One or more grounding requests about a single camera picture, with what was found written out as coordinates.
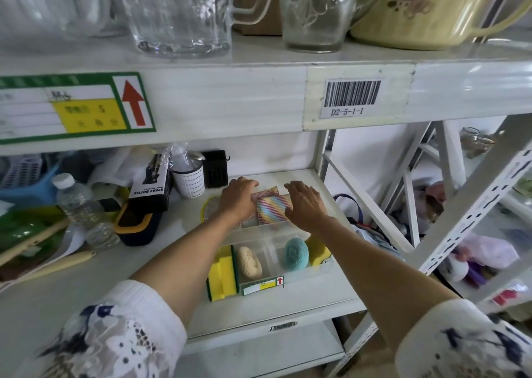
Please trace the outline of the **person's right hand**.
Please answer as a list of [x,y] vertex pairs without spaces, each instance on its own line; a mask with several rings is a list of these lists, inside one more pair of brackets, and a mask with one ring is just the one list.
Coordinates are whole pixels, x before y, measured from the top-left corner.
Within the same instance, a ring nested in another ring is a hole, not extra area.
[[291,181],[284,187],[291,199],[300,200],[300,222],[294,225],[310,234],[319,233],[323,223],[329,218],[320,193],[302,181]]

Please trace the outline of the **person's left hand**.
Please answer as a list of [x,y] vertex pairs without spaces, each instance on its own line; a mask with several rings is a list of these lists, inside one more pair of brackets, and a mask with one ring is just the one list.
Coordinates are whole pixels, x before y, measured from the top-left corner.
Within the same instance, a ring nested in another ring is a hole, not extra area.
[[223,189],[216,212],[216,215],[220,216],[231,228],[239,226],[254,210],[251,195],[238,196],[234,193],[234,180],[231,180],[229,185]]

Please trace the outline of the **rainbow striped cleaning cloth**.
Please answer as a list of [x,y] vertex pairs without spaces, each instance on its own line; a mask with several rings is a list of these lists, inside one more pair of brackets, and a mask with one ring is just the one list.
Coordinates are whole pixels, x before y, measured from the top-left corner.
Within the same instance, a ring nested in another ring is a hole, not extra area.
[[257,201],[259,225],[286,222],[285,208],[291,206],[289,194],[262,198]]

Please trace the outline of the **person's left forearm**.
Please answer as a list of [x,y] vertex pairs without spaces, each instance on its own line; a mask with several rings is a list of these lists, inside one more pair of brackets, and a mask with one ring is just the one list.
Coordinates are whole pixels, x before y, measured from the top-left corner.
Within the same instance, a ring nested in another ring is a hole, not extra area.
[[130,280],[152,288],[187,328],[217,251],[240,222],[234,213],[215,214],[159,252]]

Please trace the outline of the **black hook holder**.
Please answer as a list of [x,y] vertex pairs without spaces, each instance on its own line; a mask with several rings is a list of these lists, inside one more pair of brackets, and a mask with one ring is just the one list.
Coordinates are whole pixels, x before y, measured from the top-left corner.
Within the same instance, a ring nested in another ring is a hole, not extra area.
[[204,182],[207,189],[228,185],[228,161],[225,150],[202,151]]

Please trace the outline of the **white dotted cup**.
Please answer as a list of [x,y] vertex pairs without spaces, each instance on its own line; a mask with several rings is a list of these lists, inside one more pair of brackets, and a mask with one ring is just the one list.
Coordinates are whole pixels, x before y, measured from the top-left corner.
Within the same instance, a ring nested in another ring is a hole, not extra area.
[[187,151],[172,158],[172,176],[176,189],[184,199],[195,199],[205,192],[203,162],[198,151]]

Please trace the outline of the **black spray bottle box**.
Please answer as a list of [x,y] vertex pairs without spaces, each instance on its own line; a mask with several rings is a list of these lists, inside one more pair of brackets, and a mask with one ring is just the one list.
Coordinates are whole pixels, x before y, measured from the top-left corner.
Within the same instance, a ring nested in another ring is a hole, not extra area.
[[139,215],[166,212],[169,209],[171,190],[168,155],[156,153],[134,180],[128,207]]

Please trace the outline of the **black and yellow device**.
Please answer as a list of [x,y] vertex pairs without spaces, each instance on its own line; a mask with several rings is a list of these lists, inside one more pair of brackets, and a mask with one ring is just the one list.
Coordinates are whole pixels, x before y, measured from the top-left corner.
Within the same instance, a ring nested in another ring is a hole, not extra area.
[[142,247],[149,245],[160,225],[163,212],[142,213],[133,209],[129,200],[119,211],[113,228],[117,236],[128,247]]

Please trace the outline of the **white barcode label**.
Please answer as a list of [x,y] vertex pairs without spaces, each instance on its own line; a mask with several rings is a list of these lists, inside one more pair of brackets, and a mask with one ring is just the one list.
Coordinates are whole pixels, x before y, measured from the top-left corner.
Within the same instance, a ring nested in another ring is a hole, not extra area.
[[305,131],[409,122],[407,105],[416,65],[348,64],[308,67]]

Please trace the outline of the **pink and brown toy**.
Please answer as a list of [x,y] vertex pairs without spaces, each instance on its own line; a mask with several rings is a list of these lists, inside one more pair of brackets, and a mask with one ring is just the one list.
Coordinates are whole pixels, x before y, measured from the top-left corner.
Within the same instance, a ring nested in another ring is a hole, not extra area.
[[446,193],[442,180],[426,186],[421,191],[421,210],[423,218],[430,224],[435,221],[444,211]]

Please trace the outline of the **green bordered shelf label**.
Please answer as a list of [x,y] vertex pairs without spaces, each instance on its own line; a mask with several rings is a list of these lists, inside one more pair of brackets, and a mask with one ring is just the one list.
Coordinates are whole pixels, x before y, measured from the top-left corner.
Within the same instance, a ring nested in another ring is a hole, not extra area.
[[139,72],[0,75],[0,145],[147,132]]

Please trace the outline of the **purple plastic bag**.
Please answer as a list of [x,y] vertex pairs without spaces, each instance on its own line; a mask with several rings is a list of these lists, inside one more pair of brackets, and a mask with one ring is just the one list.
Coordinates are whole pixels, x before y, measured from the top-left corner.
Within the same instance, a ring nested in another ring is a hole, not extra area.
[[480,287],[488,281],[482,269],[499,272],[519,259],[518,252],[509,241],[470,233],[445,260],[443,274],[451,281],[466,280],[470,285]]

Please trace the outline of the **person's lace sleeve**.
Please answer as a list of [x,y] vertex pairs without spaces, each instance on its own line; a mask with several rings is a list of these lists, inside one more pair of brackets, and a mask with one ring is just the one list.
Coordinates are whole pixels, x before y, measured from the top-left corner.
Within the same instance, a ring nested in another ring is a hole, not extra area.
[[405,336],[400,378],[532,378],[532,337],[472,302],[443,302]]
[[172,378],[186,341],[163,298],[125,280],[74,313],[12,378]]

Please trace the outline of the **cream plastic pitcher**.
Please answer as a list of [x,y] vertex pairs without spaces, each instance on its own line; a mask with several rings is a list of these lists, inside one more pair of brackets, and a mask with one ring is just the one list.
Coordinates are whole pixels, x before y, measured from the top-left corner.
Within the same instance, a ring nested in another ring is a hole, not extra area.
[[368,0],[349,35],[362,43],[406,50],[445,50],[499,33],[532,9],[523,0],[503,21],[476,27],[488,0]]

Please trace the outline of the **large clear glass jug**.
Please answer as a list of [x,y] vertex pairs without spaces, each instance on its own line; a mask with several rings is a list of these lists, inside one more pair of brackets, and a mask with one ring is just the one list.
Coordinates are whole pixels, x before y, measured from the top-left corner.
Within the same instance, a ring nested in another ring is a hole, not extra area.
[[33,28],[62,39],[120,37],[128,33],[121,0],[0,0],[0,16],[21,26],[26,18]]

